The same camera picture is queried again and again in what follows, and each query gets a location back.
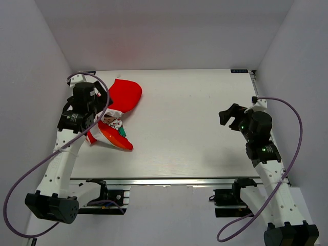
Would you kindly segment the red white rainbow kids jacket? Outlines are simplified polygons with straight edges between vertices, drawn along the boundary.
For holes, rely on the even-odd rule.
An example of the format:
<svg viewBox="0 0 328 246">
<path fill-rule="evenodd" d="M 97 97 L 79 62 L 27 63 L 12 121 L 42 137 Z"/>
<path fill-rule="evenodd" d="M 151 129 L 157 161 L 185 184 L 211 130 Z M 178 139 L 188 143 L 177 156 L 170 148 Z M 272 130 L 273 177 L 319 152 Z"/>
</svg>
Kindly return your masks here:
<svg viewBox="0 0 328 246">
<path fill-rule="evenodd" d="M 112 103 L 104 116 L 98 113 L 96 118 L 100 118 L 100 121 L 87 133 L 86 141 L 89 145 L 102 142 L 131 151 L 133 145 L 127 139 L 121 117 L 138 105 L 142 88 L 134 81 L 117 78 L 110 87 L 109 94 Z"/>
</svg>

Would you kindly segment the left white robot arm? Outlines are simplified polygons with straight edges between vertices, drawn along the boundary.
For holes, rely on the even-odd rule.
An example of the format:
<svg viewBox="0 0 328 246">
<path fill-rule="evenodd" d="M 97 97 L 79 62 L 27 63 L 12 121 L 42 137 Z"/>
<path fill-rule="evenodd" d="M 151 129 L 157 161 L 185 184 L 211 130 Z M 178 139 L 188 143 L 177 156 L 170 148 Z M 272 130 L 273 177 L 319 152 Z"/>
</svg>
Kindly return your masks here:
<svg viewBox="0 0 328 246">
<path fill-rule="evenodd" d="M 99 81 L 73 84 L 72 96 L 64 105 L 54 151 L 35 193 L 28 193 L 25 205 L 39 219 L 71 224 L 79 210 L 79 197 L 69 191 L 77 154 L 88 128 L 98 113 L 107 108 L 108 91 Z"/>
</svg>

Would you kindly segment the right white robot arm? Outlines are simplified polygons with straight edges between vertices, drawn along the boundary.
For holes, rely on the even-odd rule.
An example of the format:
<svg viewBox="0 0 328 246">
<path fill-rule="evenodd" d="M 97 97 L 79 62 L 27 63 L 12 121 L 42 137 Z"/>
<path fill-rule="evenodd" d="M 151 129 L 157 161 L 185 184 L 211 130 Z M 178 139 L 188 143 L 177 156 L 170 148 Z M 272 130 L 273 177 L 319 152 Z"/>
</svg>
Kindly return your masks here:
<svg viewBox="0 0 328 246">
<path fill-rule="evenodd" d="M 259 218 L 263 223 L 265 245 L 314 245 L 319 237 L 318 228 L 306 221 L 292 197 L 281 156 L 271 140 L 272 118 L 265 107 L 265 102 L 257 102 L 250 108 L 232 104 L 219 112 L 223 126 L 234 118 L 229 127 L 246 139 L 247 156 L 267 194 L 262 196 L 254 180 L 241 178 L 233 184 L 232 200 L 245 203 L 253 219 Z"/>
</svg>

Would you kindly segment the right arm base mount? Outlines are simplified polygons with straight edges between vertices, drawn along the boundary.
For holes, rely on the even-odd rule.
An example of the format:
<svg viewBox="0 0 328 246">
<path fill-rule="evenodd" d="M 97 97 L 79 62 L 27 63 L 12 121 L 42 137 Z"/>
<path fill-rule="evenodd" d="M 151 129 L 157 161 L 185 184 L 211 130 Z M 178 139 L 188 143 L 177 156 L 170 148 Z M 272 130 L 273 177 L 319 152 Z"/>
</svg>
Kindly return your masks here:
<svg viewBox="0 0 328 246">
<path fill-rule="evenodd" d="M 208 201 L 214 204 L 216 218 L 239 218 L 251 214 L 251 210 L 240 198 L 241 189 L 258 187 L 262 184 L 258 178 L 239 177 L 223 179 L 217 183 L 210 183 L 213 194 Z"/>
</svg>

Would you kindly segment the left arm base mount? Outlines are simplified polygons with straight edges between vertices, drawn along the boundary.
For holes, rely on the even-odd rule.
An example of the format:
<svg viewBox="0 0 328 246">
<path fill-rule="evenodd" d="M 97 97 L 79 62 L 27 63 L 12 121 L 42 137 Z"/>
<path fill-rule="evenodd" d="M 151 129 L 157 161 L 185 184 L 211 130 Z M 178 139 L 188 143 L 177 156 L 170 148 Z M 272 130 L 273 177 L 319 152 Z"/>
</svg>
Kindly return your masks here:
<svg viewBox="0 0 328 246">
<path fill-rule="evenodd" d="M 102 179 L 88 179 L 72 187 L 71 194 L 79 201 L 79 214 L 123 215 L 127 210 L 129 188 L 109 185 Z"/>
</svg>

